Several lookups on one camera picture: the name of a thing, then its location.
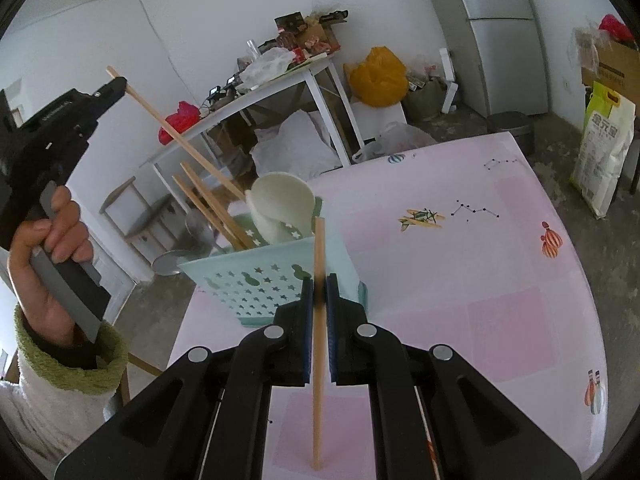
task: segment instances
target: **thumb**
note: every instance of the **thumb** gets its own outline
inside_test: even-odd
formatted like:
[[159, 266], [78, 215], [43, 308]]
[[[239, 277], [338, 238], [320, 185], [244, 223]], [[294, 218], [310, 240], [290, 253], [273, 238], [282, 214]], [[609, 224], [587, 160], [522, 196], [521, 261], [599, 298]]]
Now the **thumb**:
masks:
[[10, 274], [29, 265], [31, 250], [47, 238], [49, 231], [51, 231], [51, 225], [51, 220], [43, 218], [35, 222], [22, 222], [18, 226], [9, 251], [7, 267]]

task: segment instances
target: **green fuzzy cuff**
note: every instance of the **green fuzzy cuff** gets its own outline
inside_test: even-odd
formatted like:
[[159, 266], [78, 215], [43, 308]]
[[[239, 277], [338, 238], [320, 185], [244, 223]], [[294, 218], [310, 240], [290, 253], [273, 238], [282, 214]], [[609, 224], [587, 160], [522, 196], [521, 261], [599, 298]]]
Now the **green fuzzy cuff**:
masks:
[[18, 348], [33, 371], [59, 390], [77, 390], [86, 395], [114, 392], [120, 384], [128, 362], [128, 349], [124, 339], [113, 326], [103, 322], [95, 342], [98, 354], [107, 363], [106, 368], [82, 370], [67, 368], [40, 350], [22, 325], [20, 307], [14, 312]]

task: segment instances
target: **finger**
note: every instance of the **finger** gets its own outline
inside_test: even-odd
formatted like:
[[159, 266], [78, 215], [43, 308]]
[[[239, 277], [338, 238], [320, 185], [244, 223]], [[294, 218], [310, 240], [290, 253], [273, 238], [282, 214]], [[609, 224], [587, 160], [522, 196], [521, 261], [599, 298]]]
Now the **finger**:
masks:
[[54, 218], [51, 231], [44, 242], [45, 250], [50, 253], [62, 240], [66, 232], [78, 224], [79, 220], [80, 206], [76, 202], [71, 201], [63, 205]]
[[75, 250], [71, 258], [75, 262], [92, 261], [94, 259], [94, 246], [89, 240], [85, 240], [82, 242], [82, 245]]
[[89, 231], [82, 222], [78, 222], [69, 229], [60, 241], [53, 247], [51, 261], [55, 264], [64, 262], [75, 253], [79, 247], [88, 241]]
[[50, 232], [52, 222], [45, 218], [36, 222], [22, 222], [15, 231], [7, 267], [9, 273], [29, 266], [31, 249], [40, 245]]
[[51, 197], [51, 208], [55, 213], [71, 202], [71, 191], [67, 186], [58, 186]]

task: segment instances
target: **mint green basket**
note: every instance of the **mint green basket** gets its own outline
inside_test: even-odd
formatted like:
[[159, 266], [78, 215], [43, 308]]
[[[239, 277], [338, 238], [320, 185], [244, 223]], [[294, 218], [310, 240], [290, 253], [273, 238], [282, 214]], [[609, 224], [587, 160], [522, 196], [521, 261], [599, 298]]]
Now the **mint green basket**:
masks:
[[[338, 276], [340, 295], [366, 307], [367, 293], [360, 281], [342, 237], [332, 225], [326, 205], [317, 210], [325, 221], [326, 272]], [[245, 326], [273, 322], [276, 308], [300, 298], [302, 279], [314, 272], [314, 237], [268, 245], [259, 235], [251, 216], [234, 217], [258, 245], [255, 249], [217, 254], [193, 260], [180, 268], [203, 290], [217, 296]], [[294, 237], [300, 232], [290, 228]]]

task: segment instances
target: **silver screw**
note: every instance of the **silver screw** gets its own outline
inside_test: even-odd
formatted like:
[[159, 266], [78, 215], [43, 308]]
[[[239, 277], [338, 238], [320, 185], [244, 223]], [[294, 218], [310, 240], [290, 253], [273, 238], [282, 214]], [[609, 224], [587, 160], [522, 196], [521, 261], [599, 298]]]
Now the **silver screw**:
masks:
[[269, 325], [264, 329], [264, 335], [269, 339], [279, 339], [283, 336], [284, 329], [278, 325]]
[[209, 357], [209, 350], [207, 350], [203, 346], [196, 346], [196, 348], [192, 348], [191, 350], [189, 350], [187, 357], [192, 363], [201, 363], [204, 361], [204, 359]]
[[440, 361], [448, 361], [453, 357], [453, 350], [447, 345], [438, 345], [433, 349], [433, 356]]
[[356, 329], [356, 332], [362, 337], [373, 337], [378, 332], [378, 329], [369, 323], [363, 323]]

